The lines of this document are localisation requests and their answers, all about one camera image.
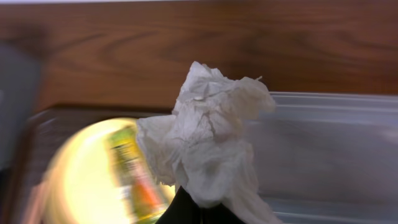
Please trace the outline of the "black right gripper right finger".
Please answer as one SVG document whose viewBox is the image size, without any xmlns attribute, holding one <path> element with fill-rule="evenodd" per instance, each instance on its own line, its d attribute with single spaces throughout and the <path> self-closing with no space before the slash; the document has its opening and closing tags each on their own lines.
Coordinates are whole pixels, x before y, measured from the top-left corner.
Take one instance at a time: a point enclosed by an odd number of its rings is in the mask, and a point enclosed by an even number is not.
<svg viewBox="0 0 398 224">
<path fill-rule="evenodd" d="M 203 208 L 201 218 L 203 224 L 245 224 L 222 203 L 215 207 Z"/>
</svg>

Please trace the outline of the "green yellow snack wrapper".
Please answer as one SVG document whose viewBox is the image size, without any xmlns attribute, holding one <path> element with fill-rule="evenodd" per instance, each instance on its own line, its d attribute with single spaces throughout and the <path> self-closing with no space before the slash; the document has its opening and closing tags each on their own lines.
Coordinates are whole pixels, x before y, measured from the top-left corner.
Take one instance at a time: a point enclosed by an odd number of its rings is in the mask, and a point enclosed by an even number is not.
<svg viewBox="0 0 398 224">
<path fill-rule="evenodd" d="M 125 126 L 107 139 L 114 174 L 132 223 L 156 223 L 169 206 L 159 184 L 151 176 L 136 143 L 136 130 Z"/>
</svg>

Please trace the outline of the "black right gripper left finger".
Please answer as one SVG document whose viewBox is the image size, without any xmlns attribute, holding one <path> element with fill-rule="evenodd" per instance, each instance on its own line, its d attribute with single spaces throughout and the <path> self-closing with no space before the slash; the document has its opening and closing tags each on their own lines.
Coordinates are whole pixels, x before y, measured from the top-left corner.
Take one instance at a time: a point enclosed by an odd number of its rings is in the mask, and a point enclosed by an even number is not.
<svg viewBox="0 0 398 224">
<path fill-rule="evenodd" d="M 156 224 L 200 224 L 201 211 L 189 193 L 179 187 L 172 203 Z"/>
</svg>

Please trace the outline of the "white tissue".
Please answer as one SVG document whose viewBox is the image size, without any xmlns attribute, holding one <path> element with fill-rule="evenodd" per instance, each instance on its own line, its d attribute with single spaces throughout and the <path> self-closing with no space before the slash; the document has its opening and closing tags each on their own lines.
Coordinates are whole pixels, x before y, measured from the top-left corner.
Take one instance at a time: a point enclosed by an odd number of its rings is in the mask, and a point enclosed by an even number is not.
<svg viewBox="0 0 398 224">
<path fill-rule="evenodd" d="M 136 141 L 155 180 L 181 186 L 199 207 L 223 208 L 244 223 L 278 223 L 258 195 L 243 124 L 274 109 L 259 79 L 230 80 L 194 62 L 172 114 L 138 119 Z"/>
</svg>

